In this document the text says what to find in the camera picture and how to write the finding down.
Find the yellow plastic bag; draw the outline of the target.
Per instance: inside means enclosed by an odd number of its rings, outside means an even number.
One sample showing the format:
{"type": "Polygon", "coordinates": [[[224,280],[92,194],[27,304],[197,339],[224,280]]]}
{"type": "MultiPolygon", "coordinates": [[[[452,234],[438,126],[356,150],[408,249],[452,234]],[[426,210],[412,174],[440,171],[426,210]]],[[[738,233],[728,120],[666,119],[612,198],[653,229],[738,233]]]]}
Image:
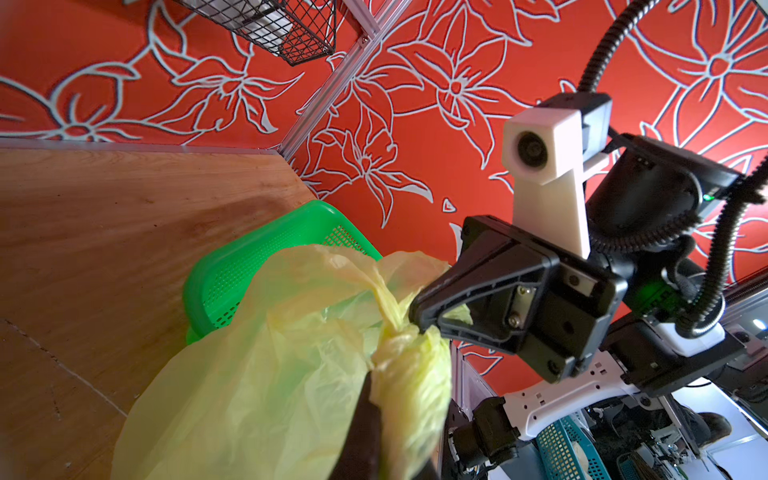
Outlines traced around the yellow plastic bag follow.
{"type": "Polygon", "coordinates": [[[447,270],[421,252],[272,255],[232,322],[173,357],[134,403],[112,477],[324,479],[365,381],[382,413],[375,477],[415,476],[442,438],[452,366],[448,340],[408,310],[447,270]]]}

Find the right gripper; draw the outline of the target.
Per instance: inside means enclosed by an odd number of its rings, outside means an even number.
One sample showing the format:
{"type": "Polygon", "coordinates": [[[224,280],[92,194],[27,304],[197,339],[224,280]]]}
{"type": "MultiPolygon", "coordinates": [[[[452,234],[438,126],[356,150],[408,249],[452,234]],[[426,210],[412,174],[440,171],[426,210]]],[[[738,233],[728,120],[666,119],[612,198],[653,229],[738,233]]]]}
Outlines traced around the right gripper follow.
{"type": "Polygon", "coordinates": [[[583,373],[627,281],[491,215],[467,217],[461,239],[456,264],[414,298],[409,321],[517,353],[549,383],[583,373]]]}

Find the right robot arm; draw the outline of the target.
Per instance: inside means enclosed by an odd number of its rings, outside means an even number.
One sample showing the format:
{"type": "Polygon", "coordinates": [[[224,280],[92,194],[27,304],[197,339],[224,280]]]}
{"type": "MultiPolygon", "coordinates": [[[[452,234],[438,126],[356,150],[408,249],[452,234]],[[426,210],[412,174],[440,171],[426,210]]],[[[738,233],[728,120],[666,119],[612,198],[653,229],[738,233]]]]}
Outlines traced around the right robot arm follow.
{"type": "Polygon", "coordinates": [[[621,135],[621,157],[585,203],[579,258],[493,216],[465,220],[463,250],[409,309],[436,328],[528,364],[540,382],[449,422],[443,472],[482,476],[561,418],[621,396],[660,398],[739,355],[720,325],[741,220],[763,201],[749,175],[671,145],[621,135]]]}

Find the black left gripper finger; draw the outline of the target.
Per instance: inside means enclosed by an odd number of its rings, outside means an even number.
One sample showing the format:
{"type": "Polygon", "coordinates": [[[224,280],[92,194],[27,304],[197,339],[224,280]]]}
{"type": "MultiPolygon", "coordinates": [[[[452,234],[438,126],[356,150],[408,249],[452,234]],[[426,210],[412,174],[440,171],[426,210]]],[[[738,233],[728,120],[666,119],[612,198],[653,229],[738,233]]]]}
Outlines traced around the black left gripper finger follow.
{"type": "Polygon", "coordinates": [[[328,476],[331,480],[379,478],[382,416],[380,408],[371,401],[371,391],[372,376],[368,373],[342,451],[328,476]]]}

